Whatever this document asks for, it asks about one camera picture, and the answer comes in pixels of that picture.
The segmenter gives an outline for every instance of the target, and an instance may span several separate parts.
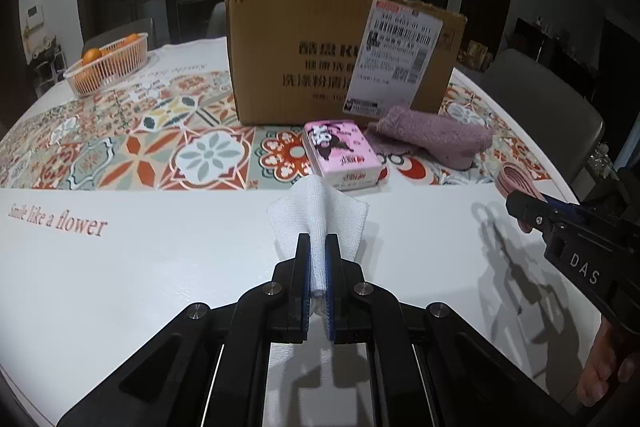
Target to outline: metal bolt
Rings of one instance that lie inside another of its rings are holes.
[[[431,306],[429,306],[429,311],[434,317],[442,319],[449,315],[451,308],[449,308],[444,302],[434,302]]]
[[[267,295],[277,295],[282,291],[282,284],[276,281],[269,281],[262,285],[262,291]]]
[[[207,308],[204,304],[195,303],[187,308],[187,316],[190,319],[201,319],[207,314]]]
[[[353,291],[358,295],[370,295],[373,292],[373,285],[370,282],[356,282]]]

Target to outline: table runner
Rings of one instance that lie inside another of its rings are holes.
[[[494,130],[469,170],[427,151],[378,158],[381,184],[491,183],[504,161],[549,174],[506,122],[453,77],[441,114]],[[228,71],[162,75],[73,100],[17,123],[0,142],[1,188],[193,190],[287,188],[310,172],[301,126],[243,126]]]

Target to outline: table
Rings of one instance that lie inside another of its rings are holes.
[[[238,123],[225,39],[150,55],[91,99],[55,86],[0,142],[0,369],[40,425],[189,302],[224,305],[269,280],[282,253],[266,208],[308,172],[299,128]],[[426,153],[380,155],[381,183],[350,193],[369,203],[356,259],[401,301],[449,303],[562,400],[599,314],[543,259],[541,235],[508,216],[492,176],[515,160],[542,192],[576,200],[535,142],[457,70],[442,111],[491,126],[492,148],[466,172]],[[222,167],[205,169],[200,157],[227,141]],[[40,224],[8,215],[23,205]],[[46,227],[66,211],[105,223],[100,238],[95,227]],[[372,423],[364,346],[331,346],[316,316],[309,339],[273,346],[264,424]]]

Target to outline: white table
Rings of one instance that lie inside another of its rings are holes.
[[[228,68],[224,39],[165,46],[154,55],[131,82],[186,63]],[[575,202],[515,121],[453,74],[551,174],[537,182],[540,191]],[[59,84],[27,116],[72,97]],[[450,304],[554,397],[569,394],[600,316],[544,260],[542,236],[520,231],[492,184],[417,188],[402,176],[394,183],[393,190],[350,193],[369,203],[357,257],[366,279],[412,305]],[[270,280],[281,254],[266,208],[281,195],[0,189],[5,216],[13,204],[35,204],[109,223],[96,239],[0,219],[0,368],[37,423],[54,425],[188,303],[225,305]],[[525,280],[513,280],[503,249]],[[553,324],[542,332],[541,310]],[[272,348],[264,424],[372,424],[368,371],[364,346],[332,346],[314,317],[308,342]]]

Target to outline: pink hair tie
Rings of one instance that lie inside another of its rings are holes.
[[[541,201],[546,201],[540,191],[533,184],[533,179],[529,174],[524,171],[519,165],[512,162],[505,162],[500,167],[500,172],[495,179],[495,186],[498,188],[498,192],[506,199],[509,194],[514,190],[524,192],[533,198]],[[520,229],[524,233],[529,233],[533,230],[533,227],[518,220]]]

